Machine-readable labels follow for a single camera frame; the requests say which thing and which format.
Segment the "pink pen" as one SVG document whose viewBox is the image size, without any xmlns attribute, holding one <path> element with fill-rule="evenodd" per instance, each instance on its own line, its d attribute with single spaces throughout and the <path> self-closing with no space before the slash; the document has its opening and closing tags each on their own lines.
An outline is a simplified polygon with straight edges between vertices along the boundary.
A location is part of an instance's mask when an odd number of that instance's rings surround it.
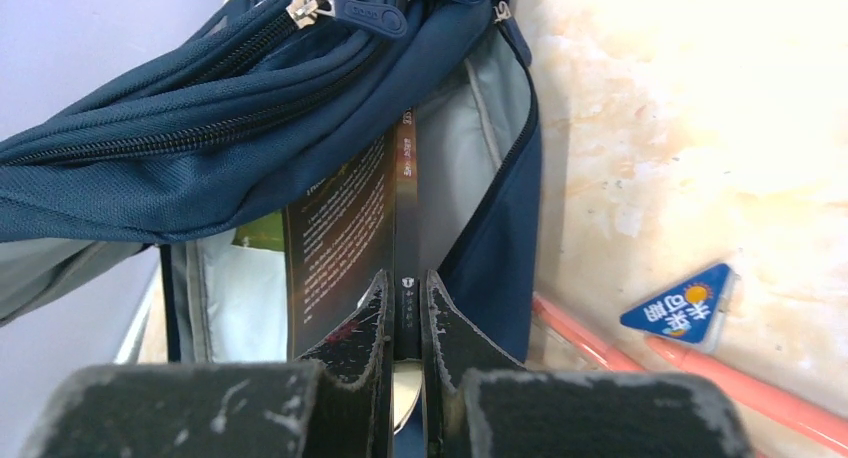
<svg viewBox="0 0 848 458">
<path fill-rule="evenodd" d="M 676 368 L 717 384 L 732 399 L 843 456 L 847 454 L 847 420 L 770 383 L 693 348 L 655 336 L 645 344 Z"/>
<path fill-rule="evenodd" d="M 615 345 L 602 339 L 539 293 L 534 294 L 533 309 L 541 321 L 553 332 L 601 368 L 614 372 L 645 371 L 641 364 Z"/>
</svg>

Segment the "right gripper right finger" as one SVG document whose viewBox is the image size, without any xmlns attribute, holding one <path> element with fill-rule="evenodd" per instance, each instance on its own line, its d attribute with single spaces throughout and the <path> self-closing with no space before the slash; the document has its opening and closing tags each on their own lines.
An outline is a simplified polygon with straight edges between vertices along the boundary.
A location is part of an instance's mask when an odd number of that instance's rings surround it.
<svg viewBox="0 0 848 458">
<path fill-rule="evenodd" d="M 422 415 L 431 457 L 751 457 L 735 407 L 683 373 L 533 371 L 429 272 Z"/>
</svg>

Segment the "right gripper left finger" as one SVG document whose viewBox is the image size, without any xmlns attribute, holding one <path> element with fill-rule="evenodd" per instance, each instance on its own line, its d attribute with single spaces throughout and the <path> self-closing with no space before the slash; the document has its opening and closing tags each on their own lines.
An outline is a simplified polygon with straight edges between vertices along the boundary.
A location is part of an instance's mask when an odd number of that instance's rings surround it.
<svg viewBox="0 0 848 458">
<path fill-rule="evenodd" d="M 25 457 L 389 457 L 392 284 L 286 363 L 102 365 L 50 397 Z"/>
</svg>

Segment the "navy blue student backpack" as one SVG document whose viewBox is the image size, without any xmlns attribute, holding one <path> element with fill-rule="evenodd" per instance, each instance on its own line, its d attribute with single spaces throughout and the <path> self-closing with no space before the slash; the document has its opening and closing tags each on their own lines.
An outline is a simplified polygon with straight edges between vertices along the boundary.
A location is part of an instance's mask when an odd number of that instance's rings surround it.
<svg viewBox="0 0 848 458">
<path fill-rule="evenodd" d="M 416 117 L 396 182 L 396 354 L 429 272 L 517 360 L 542 139 L 510 0 L 229 0 L 183 45 L 1 145 L 1 320 L 155 246 L 171 357 L 283 361 L 284 252 L 231 244 Z"/>
</svg>

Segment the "blue triangular eraser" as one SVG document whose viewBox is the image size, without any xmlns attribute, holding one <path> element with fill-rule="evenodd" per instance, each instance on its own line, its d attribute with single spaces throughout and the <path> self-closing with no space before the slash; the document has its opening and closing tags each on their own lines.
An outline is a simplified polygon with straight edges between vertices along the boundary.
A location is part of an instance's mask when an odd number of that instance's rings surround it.
<svg viewBox="0 0 848 458">
<path fill-rule="evenodd" d="M 737 274 L 716 263 L 631 307 L 619 317 L 627 328 L 711 351 L 723 327 Z"/>
</svg>

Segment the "green blue book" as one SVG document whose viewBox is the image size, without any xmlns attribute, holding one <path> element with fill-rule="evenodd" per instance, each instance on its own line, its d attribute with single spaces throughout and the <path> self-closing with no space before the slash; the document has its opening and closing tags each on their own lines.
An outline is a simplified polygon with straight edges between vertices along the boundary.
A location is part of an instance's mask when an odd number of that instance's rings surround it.
<svg viewBox="0 0 848 458">
<path fill-rule="evenodd" d="M 285 251 L 283 212 L 277 210 L 236 229 L 231 244 L 238 247 Z"/>
</svg>

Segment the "dark brown book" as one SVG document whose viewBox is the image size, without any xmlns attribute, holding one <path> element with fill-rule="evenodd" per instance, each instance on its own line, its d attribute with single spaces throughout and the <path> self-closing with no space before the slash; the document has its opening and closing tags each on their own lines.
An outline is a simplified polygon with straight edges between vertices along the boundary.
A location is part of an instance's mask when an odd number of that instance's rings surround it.
<svg viewBox="0 0 848 458">
<path fill-rule="evenodd" d="M 349 333 L 375 274 L 394 260 L 396 182 L 415 171 L 414 109 L 283 214 L 287 356 Z"/>
</svg>

